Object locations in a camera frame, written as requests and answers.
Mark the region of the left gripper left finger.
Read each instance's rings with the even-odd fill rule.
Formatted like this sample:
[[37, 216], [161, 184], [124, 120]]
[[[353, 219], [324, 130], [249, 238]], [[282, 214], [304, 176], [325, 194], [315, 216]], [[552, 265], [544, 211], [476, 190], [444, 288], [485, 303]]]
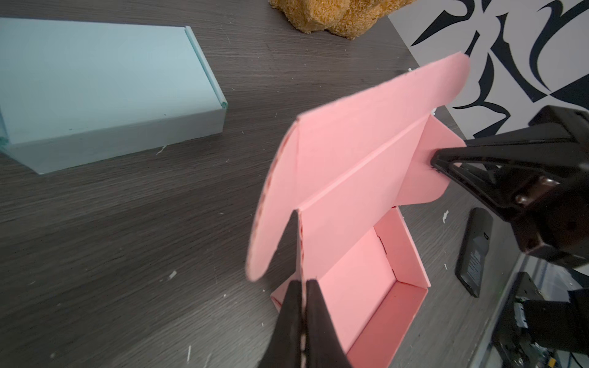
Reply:
[[292, 281], [259, 368], [301, 368], [303, 329], [302, 283]]

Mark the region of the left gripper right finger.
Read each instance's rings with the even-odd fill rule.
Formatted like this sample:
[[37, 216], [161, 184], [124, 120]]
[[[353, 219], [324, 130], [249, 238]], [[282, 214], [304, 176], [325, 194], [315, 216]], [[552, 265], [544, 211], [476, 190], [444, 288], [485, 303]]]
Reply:
[[352, 368], [334, 329], [317, 280], [307, 280], [305, 367]]

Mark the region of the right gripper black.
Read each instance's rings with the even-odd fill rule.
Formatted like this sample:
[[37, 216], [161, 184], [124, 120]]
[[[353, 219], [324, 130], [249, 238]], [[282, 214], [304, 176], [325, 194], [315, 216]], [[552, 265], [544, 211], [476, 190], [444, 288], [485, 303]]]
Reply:
[[437, 150], [439, 173], [511, 222], [522, 253], [588, 264], [588, 114], [543, 107], [526, 128]]

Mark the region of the pink paper box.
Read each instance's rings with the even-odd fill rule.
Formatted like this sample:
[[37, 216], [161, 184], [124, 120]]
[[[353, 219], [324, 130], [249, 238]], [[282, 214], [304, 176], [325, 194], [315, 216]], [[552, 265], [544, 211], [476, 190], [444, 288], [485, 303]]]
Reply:
[[387, 367], [430, 283], [400, 207], [432, 202], [449, 180], [437, 150], [463, 140], [434, 115], [463, 89], [457, 53], [299, 115], [273, 159], [245, 273], [267, 271], [292, 215], [296, 281], [315, 280], [337, 343], [354, 367]]

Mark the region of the light blue paper box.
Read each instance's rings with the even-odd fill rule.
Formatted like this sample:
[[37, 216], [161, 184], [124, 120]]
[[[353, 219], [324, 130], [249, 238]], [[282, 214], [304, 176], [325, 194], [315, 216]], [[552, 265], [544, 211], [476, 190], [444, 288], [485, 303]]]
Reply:
[[222, 133], [193, 30], [1, 20], [1, 152], [39, 174]]

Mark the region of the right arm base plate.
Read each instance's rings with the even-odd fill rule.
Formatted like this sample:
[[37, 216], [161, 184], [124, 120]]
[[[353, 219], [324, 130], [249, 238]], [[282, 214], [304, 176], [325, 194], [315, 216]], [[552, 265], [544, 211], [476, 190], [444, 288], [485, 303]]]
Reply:
[[526, 332], [525, 316], [519, 304], [543, 301], [541, 291], [527, 272], [519, 272], [492, 333], [492, 343], [502, 367], [537, 367], [542, 352]]

